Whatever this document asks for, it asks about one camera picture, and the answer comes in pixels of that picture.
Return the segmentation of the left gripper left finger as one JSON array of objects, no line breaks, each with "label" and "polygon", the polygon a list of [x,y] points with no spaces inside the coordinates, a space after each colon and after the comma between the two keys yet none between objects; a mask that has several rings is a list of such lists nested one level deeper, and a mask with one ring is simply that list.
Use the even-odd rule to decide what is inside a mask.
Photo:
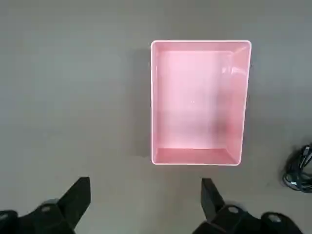
[{"label": "left gripper left finger", "polygon": [[2,234],[74,234],[91,203],[89,177],[80,177],[60,198],[45,202],[24,216],[14,210],[0,212]]}]

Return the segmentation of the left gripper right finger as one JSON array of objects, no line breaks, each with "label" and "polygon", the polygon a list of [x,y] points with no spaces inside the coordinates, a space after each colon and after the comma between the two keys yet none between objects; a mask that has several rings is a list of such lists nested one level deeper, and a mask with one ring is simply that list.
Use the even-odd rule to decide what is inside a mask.
[{"label": "left gripper right finger", "polygon": [[260,218],[234,204],[227,204],[210,178],[201,180],[201,206],[206,217],[194,234],[300,234],[286,215],[266,212]]}]

